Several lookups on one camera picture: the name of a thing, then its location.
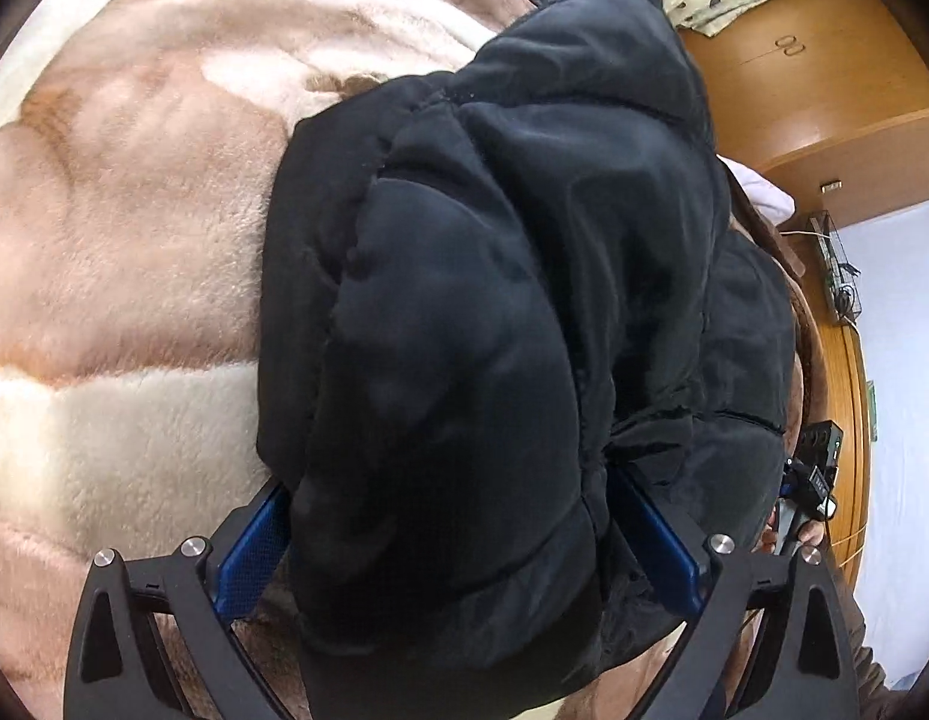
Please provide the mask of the person's right hand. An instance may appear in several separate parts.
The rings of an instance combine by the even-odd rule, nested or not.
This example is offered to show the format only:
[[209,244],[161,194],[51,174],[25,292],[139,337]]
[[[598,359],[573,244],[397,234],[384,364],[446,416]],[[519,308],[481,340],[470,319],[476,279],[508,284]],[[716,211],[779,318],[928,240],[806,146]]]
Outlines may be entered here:
[[761,538],[757,541],[756,551],[762,554],[792,554],[803,544],[817,548],[826,538],[826,523],[817,520],[808,520],[801,525],[796,535],[785,544],[780,544],[780,533],[770,523],[762,530]]

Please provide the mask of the brown sleeved right forearm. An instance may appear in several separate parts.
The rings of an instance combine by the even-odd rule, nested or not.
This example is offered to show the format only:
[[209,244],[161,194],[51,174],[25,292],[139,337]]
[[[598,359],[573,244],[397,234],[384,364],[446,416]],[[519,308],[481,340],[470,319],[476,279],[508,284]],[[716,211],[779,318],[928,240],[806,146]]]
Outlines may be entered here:
[[901,691],[886,688],[886,672],[880,663],[874,660],[873,650],[865,645],[867,623],[842,574],[837,574],[835,579],[835,593],[839,598],[840,609],[849,633],[857,686],[858,717],[862,720],[892,718],[903,705],[906,695]]

